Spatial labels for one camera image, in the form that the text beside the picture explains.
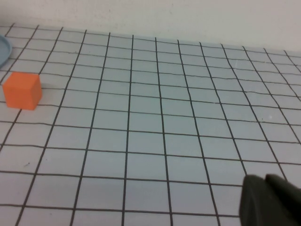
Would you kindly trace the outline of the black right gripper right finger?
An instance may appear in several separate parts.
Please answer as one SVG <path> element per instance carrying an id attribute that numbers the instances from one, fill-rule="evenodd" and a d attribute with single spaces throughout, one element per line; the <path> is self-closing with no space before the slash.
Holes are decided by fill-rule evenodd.
<path id="1" fill-rule="evenodd" d="M 267 174 L 265 181 L 291 217 L 301 225 L 301 190 L 276 174 Z"/>

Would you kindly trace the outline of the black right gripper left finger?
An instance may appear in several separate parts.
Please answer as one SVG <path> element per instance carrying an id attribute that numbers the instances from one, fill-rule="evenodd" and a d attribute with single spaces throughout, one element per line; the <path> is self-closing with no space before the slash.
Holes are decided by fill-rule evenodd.
<path id="1" fill-rule="evenodd" d="M 293 226 L 294 218 L 261 177 L 247 175 L 239 206 L 242 226 Z"/>

